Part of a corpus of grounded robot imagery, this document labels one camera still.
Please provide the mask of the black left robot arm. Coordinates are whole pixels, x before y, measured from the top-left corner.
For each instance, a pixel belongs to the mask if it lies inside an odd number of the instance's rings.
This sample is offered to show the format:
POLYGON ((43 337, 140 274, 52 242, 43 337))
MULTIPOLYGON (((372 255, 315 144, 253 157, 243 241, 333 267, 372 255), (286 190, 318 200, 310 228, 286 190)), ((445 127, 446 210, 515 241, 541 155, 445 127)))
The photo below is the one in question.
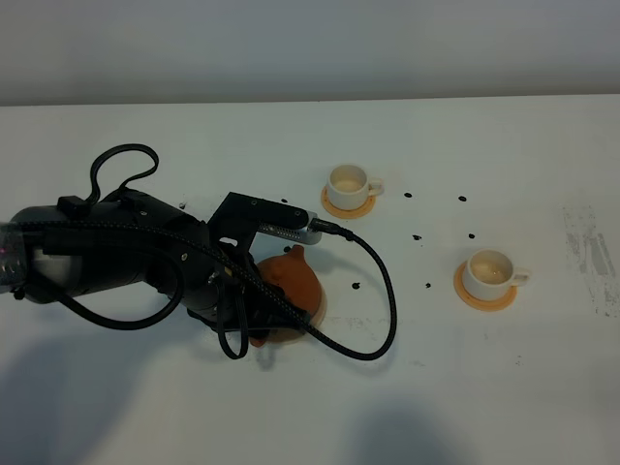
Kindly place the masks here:
POLYGON ((230 193, 208 220, 120 188, 103 199, 62 197, 18 212, 1 228, 1 289, 18 299, 58 302, 115 330, 154 326, 176 307, 218 333, 261 337, 298 328, 303 316, 259 274, 258 233, 298 240, 309 222, 295 207, 230 193), (155 314, 119 321, 87 309, 82 295, 143 282, 167 298, 155 314))

